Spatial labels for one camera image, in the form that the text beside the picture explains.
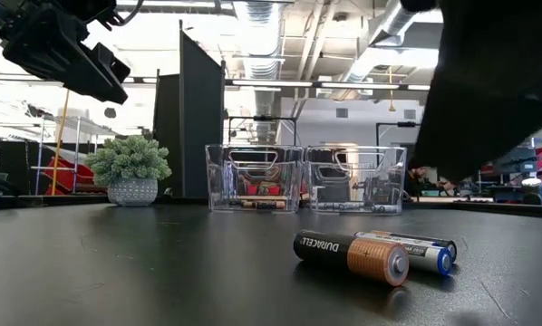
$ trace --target aa battery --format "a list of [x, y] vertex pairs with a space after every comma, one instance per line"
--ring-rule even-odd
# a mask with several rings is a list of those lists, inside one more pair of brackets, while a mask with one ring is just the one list
[[375, 240], [383, 240], [383, 241], [392, 241], [392, 242], [399, 242], [399, 243], [406, 243], [406, 244], [412, 244], [412, 245], [436, 245], [441, 246], [438, 243], [432, 242], [432, 241], [423, 241], [423, 240], [416, 240], [416, 239], [409, 239], [409, 238], [402, 238], [398, 236], [392, 236], [387, 235], [385, 233], [381, 233], [380, 231], [373, 231], [371, 232], [356, 232], [355, 235], [357, 237], [361, 237], [363, 239], [375, 239]]
[[357, 232], [355, 236], [362, 239], [374, 239], [380, 241], [391, 241], [406, 248], [410, 266], [415, 269], [448, 275], [452, 269], [450, 251], [441, 246], [435, 246], [432, 242], [415, 244], [413, 239], [399, 238], [388, 235], [377, 235], [373, 233]]
[[408, 274], [408, 252], [397, 243], [302, 230], [293, 248], [309, 263], [347, 269], [392, 286], [402, 284]]
[[244, 201], [241, 204], [244, 208], [255, 209], [284, 209], [286, 207], [286, 202], [283, 201]]
[[394, 205], [372, 205], [364, 202], [322, 202], [315, 204], [316, 209], [333, 211], [361, 211], [372, 213], [397, 213], [398, 207]]
[[394, 236], [399, 238], [406, 238], [406, 239], [412, 239], [412, 240], [422, 240], [422, 241], [428, 241], [436, 243], [438, 246], [444, 247], [449, 250], [450, 252], [450, 258], [452, 258], [452, 262], [454, 263], [456, 261], [456, 255], [457, 255], [457, 248], [456, 244], [452, 240], [443, 240], [443, 239], [437, 239], [437, 238], [431, 238], [427, 236], [419, 236], [419, 235], [402, 235], [402, 234], [395, 234], [391, 232], [385, 232], [385, 231], [370, 231], [370, 233], [378, 234], [378, 235], [388, 235], [388, 236]]

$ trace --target ceiling pipe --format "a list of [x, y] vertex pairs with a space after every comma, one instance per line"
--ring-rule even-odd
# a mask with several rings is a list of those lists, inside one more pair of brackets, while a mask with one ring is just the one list
[[[384, 9], [384, 13], [376, 17], [371, 24], [368, 33], [368, 47], [358, 56], [352, 67], [342, 75], [340, 82], [363, 82], [373, 67], [380, 64], [380, 49], [375, 45], [401, 46], [404, 41], [406, 30], [412, 25], [417, 13], [409, 12], [402, 7], [400, 0], [390, 0]], [[349, 91], [335, 91], [331, 98], [341, 101], [345, 99]]]
[[320, 31], [319, 35], [317, 36], [317, 40], [315, 41], [315, 47], [314, 47], [314, 54], [312, 55], [311, 62], [309, 63], [309, 67], [307, 68], [307, 73], [305, 74], [305, 80], [309, 81], [311, 79], [311, 76], [314, 74], [315, 65], [317, 64], [317, 59], [319, 59], [319, 55], [321, 54], [322, 50], [324, 49], [324, 43], [325, 43], [325, 24], [328, 22], [331, 22], [334, 19], [335, 9], [337, 9], [337, 6], [339, 5], [339, 1], [330, 1], [329, 7], [327, 8], [327, 13], [325, 14], [324, 18], [324, 26], [322, 26], [322, 30]]
[[[243, 53], [261, 57], [277, 57], [281, 52], [281, 19], [284, 5], [267, 2], [234, 2], [237, 19], [241, 23]], [[244, 59], [247, 79], [276, 80], [281, 62], [275, 60]], [[272, 116], [274, 91], [255, 91], [255, 115]], [[255, 124], [256, 142], [269, 141], [269, 127]]]
[[315, 34], [317, 33], [317, 27], [322, 18], [322, 10], [324, 9], [323, 2], [319, 1], [315, 3], [313, 18], [307, 35], [305, 36], [304, 50], [301, 54], [301, 60], [299, 61], [299, 67], [297, 68], [296, 80], [301, 80], [301, 77], [304, 75], [305, 64], [307, 63], [307, 58], [311, 52], [311, 47], [314, 45]]

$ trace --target black panel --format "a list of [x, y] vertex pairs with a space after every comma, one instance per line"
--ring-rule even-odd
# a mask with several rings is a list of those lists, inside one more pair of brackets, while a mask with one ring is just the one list
[[180, 32], [183, 196], [206, 198], [205, 145], [223, 141], [223, 69]]
[[29, 194], [29, 166], [25, 159], [25, 142], [0, 142], [0, 172], [8, 174], [7, 181]]
[[169, 149], [166, 160], [172, 175], [159, 181], [159, 194], [166, 188], [172, 189], [172, 195], [182, 197], [182, 162], [180, 138], [180, 76], [159, 76], [156, 84], [156, 102], [154, 107], [154, 139], [162, 147]]

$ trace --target table surface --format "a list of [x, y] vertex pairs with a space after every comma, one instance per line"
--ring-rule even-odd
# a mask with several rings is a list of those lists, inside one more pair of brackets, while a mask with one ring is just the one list
[[[399, 288], [300, 264], [300, 229], [450, 238], [451, 277]], [[542, 218], [209, 213], [202, 206], [0, 211], [0, 325], [542, 325]]]

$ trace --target potted plant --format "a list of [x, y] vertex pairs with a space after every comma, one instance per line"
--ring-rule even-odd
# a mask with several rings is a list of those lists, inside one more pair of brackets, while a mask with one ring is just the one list
[[156, 200], [158, 180], [172, 174], [159, 142], [142, 136], [106, 139], [104, 148], [89, 154], [85, 164], [94, 184], [108, 187], [108, 198], [121, 206], [147, 206]]

